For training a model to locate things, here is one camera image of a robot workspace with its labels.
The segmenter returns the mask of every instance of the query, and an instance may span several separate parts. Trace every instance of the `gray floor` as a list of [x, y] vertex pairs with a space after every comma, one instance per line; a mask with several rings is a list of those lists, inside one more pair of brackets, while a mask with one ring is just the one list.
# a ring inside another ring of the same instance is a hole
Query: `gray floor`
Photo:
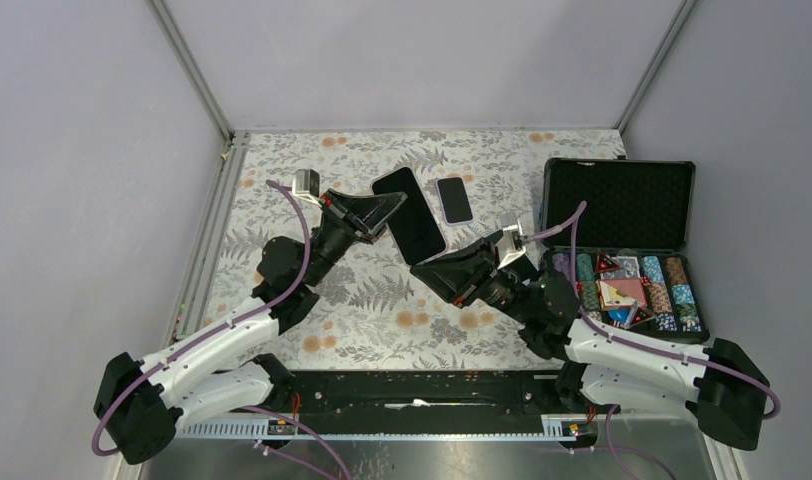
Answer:
[[[646, 450], [659, 457], [680, 480], [715, 478], [701, 434], [686, 424], [614, 420], [617, 445]], [[609, 452], [569, 455], [547, 442], [332, 442], [356, 480], [364, 479], [623, 479]], [[605, 445], [601, 435], [598, 445]], [[262, 456], [250, 442], [175, 440], [149, 462], [141, 480], [318, 479], [317, 473], [281, 458]], [[284, 452], [336, 473], [327, 453], [312, 442], [294, 442]], [[668, 479], [655, 464], [625, 454], [641, 479]]]

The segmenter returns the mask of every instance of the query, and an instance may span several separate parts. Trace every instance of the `black smartphone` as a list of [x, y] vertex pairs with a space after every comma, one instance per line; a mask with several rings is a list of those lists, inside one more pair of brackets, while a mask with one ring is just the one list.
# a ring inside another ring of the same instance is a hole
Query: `black smartphone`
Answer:
[[417, 265], [447, 249], [444, 236], [411, 168], [403, 167], [374, 180], [371, 190], [375, 194], [406, 194], [406, 201], [388, 219], [388, 228], [407, 265]]
[[474, 219], [465, 182], [460, 177], [439, 178], [435, 182], [438, 198], [441, 199], [441, 211], [448, 225], [463, 225]]

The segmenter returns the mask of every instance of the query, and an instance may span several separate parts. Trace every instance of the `black case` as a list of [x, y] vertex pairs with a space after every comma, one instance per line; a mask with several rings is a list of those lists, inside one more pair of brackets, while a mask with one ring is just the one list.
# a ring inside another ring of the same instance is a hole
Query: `black case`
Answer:
[[[681, 259], [701, 331], [661, 331], [655, 322], [646, 322], [632, 332], [681, 343], [709, 339], [698, 286], [681, 253], [686, 245], [694, 175], [692, 162], [551, 158], [544, 166], [544, 197], [539, 214], [542, 230], [570, 217], [585, 200], [588, 206], [577, 231], [578, 253], [596, 255], [603, 251], [616, 255], [620, 250], [632, 250], [639, 256]], [[570, 232], [568, 228], [542, 243], [551, 252], [567, 252]], [[675, 305], [670, 288], [668, 295]]]

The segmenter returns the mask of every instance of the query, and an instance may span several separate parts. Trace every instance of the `tabletop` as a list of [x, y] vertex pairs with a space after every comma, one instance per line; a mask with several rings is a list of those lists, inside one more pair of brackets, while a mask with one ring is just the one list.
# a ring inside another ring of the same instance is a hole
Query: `tabletop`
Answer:
[[[290, 184], [312, 168], [321, 191], [370, 195], [371, 182], [409, 166], [441, 218], [435, 180], [459, 176], [474, 211], [461, 226], [439, 222], [452, 252], [495, 231], [513, 212], [525, 233], [538, 225], [544, 164], [552, 157], [616, 158], [617, 130], [431, 131], [253, 134], [207, 299], [203, 325], [239, 304], [262, 279], [256, 272], [269, 238], [302, 240], [294, 210], [265, 181]], [[303, 206], [310, 228], [320, 210]], [[528, 252], [537, 261], [537, 252]], [[254, 347], [225, 368], [274, 353], [289, 369], [547, 369], [518, 338], [520, 324], [480, 301], [459, 309], [409, 274], [390, 234], [350, 248], [316, 291], [307, 318], [278, 339]]]

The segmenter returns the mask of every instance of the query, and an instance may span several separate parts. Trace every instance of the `phone screen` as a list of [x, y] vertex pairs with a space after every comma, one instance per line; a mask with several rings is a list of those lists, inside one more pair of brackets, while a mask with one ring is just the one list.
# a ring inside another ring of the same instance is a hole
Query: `phone screen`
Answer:
[[465, 193], [465, 182], [459, 177], [440, 178], [436, 182], [444, 220], [449, 225], [460, 225], [474, 219], [468, 194]]
[[406, 201], [389, 218], [388, 228], [407, 265], [417, 265], [447, 248], [412, 169], [395, 170], [374, 181], [371, 189], [375, 194], [406, 193]]

